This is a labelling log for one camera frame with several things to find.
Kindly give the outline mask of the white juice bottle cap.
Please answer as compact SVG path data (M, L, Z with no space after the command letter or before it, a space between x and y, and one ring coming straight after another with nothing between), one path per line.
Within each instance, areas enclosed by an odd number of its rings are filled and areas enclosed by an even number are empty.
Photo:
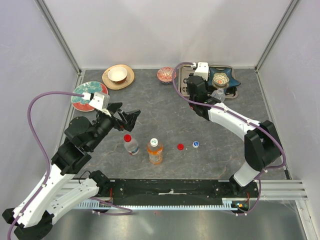
M159 144L159 142L158 142L158 140L157 140L156 138L152 138L152 139L150 140L150 145L151 145L152 147L157 147L158 144Z

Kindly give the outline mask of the orange juice bottle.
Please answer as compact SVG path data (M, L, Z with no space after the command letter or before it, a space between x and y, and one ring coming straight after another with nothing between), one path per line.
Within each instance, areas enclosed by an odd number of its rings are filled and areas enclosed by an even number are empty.
M158 165L163 160L163 144L158 140L158 146L152 147L150 141L147 144L147 152L149 161L154 164Z

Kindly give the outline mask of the red bottle cap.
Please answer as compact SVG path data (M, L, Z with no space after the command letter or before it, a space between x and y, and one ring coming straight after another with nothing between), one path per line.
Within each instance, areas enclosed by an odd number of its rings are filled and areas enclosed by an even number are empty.
M183 150L184 149L184 145L182 143L179 143L177 145L177 149L180 150L180 151Z

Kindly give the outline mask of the blue white Pocari cap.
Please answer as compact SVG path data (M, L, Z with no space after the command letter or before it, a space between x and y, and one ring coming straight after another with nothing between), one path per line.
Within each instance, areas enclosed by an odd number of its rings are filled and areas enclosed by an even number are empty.
M194 148L198 148L198 147L200 146L200 143L199 143L198 141L194 141L194 142L192 143L192 146L193 146Z

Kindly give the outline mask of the clear Pocari Sweat bottle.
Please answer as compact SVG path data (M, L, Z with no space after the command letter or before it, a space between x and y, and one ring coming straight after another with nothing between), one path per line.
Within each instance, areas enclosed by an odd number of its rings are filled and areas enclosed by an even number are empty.
M219 100L221 103L223 103L224 100L226 99L226 95L223 88L218 88L217 90L214 90L211 96Z

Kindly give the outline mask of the tall red-cap clear bottle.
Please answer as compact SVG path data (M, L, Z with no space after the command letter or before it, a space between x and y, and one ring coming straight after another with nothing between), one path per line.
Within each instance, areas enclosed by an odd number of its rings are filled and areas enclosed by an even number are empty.
M198 107L197 107L196 104L189 103L189 106L190 106L190 108L191 108L193 111L195 111L195 112L198 110Z

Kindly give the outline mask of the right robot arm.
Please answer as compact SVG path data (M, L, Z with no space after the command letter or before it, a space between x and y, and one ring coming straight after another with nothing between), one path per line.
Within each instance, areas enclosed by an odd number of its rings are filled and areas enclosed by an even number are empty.
M282 165L286 163L284 149L271 121L252 120L228 108L219 98L209 95L209 86L201 76L192 75L186 83L191 109L243 140L245 162L229 179L229 191L233 196L242 196L248 185L263 171L273 168L272 163L279 157L282 157Z

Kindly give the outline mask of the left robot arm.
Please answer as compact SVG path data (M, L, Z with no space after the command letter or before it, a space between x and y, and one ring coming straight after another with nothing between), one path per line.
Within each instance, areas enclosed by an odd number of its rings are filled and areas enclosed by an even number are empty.
M8 208L2 217L10 224L9 232L19 240L41 240L53 225L83 200L104 197L112 188L111 181L100 170L93 171L74 189L57 198L57 193L92 158L90 153L112 129L131 132L140 110L125 112L121 102L98 110L96 119L85 116L72 119L64 131L66 138L49 161L49 169L28 197L17 207Z

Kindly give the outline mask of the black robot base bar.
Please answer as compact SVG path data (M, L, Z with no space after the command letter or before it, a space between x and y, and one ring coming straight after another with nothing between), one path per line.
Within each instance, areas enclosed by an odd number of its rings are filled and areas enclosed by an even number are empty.
M256 198L258 186L251 182L247 187L236 187L228 180L116 178L97 196L120 204L217 204L223 198Z

